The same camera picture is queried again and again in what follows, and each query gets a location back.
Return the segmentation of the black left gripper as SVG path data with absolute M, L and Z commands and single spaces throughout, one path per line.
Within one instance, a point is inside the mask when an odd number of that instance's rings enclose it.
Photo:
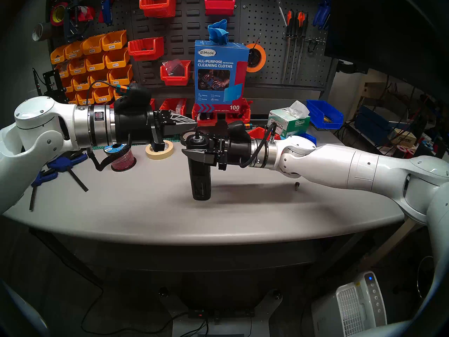
M 192 131 L 197 122 L 170 110 L 155 110 L 152 107 L 119 109 L 115 107 L 115 135 L 117 143 L 150 144 L 153 151 L 163 151 L 164 137 Z

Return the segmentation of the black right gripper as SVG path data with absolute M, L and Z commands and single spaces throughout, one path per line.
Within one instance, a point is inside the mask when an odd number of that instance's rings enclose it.
M 252 154 L 252 138 L 248 137 L 225 137 L 210 136 L 210 147 L 208 150 L 181 150 L 188 159 L 218 166 L 226 170 L 227 165 L 239 166 L 245 163 Z

